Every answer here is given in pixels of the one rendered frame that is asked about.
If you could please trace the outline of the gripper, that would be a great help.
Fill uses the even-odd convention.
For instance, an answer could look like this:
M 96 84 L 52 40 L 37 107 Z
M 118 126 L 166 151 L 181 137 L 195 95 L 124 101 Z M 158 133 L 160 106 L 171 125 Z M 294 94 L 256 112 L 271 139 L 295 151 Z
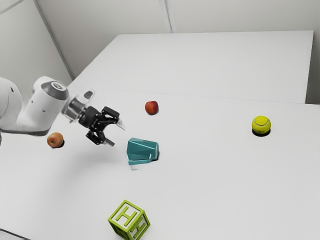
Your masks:
M 120 119 L 120 113 L 105 106 L 101 113 L 94 107 L 89 106 L 78 120 L 79 124 L 89 129 L 86 137 L 96 145 L 109 145 L 113 147 L 115 143 L 106 138 L 104 129 L 108 125 L 117 125 L 125 130 L 125 125 Z

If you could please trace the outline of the teal faceted mug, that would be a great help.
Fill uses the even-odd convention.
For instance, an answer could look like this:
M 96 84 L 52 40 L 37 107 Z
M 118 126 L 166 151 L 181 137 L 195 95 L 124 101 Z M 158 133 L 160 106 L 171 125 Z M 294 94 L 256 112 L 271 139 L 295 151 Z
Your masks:
M 155 141 L 130 138 L 126 149 L 127 161 L 132 171 L 138 165 L 148 164 L 159 159 L 159 144 Z

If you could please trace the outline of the red apple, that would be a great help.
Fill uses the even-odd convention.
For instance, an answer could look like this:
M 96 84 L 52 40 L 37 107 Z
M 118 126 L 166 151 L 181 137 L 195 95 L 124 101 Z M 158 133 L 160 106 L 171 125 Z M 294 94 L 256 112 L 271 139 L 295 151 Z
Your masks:
M 158 105 L 158 102 L 153 100 L 153 101 L 147 101 L 145 103 L 145 106 L 144 106 L 144 109 L 145 109 L 145 112 L 148 114 L 148 115 L 155 115 L 158 113 L 159 111 L 159 105 Z

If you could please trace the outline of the orange-red apple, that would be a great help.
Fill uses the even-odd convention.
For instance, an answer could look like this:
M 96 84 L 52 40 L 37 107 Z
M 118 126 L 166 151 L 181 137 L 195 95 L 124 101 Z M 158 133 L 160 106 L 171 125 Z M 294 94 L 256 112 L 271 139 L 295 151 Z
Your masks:
M 46 141 L 51 148 L 60 148 L 63 145 L 64 137 L 59 132 L 53 132 L 47 137 Z

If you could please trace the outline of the green letter block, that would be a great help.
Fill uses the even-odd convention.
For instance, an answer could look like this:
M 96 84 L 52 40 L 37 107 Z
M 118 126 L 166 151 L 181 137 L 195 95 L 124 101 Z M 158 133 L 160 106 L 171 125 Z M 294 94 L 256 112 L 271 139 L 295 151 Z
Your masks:
M 151 225 L 146 212 L 126 199 L 107 221 L 123 240 L 140 240 Z

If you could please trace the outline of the yellow tennis ball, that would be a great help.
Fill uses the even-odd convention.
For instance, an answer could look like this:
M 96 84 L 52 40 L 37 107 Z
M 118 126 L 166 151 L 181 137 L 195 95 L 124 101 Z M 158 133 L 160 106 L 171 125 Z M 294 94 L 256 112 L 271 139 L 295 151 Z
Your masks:
M 268 117 L 259 115 L 252 120 L 251 127 L 255 133 L 263 135 L 271 129 L 271 121 Z

